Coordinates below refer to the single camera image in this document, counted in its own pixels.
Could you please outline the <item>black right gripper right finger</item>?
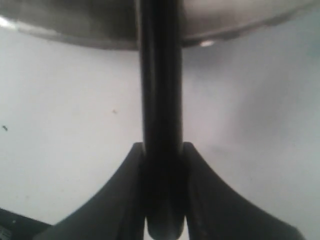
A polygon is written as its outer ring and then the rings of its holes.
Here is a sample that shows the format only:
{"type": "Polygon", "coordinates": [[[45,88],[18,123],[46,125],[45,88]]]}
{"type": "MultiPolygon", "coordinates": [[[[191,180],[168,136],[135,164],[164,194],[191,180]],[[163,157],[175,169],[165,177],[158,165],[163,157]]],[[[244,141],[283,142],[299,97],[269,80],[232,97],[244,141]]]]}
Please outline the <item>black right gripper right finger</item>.
{"type": "Polygon", "coordinates": [[[188,208],[191,240],[302,240],[294,226],[255,206],[227,185],[194,145],[184,143],[188,165],[188,208]]]}

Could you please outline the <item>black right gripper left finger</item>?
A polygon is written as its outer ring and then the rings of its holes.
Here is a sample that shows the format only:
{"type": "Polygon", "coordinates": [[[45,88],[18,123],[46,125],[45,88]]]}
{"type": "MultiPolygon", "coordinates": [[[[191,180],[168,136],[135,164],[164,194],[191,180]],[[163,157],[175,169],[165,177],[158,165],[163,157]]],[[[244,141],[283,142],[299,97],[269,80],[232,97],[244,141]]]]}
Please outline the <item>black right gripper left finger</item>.
{"type": "Polygon", "coordinates": [[[135,143],[110,180],[87,203],[36,240],[142,240],[140,166],[142,144],[135,143]]]}

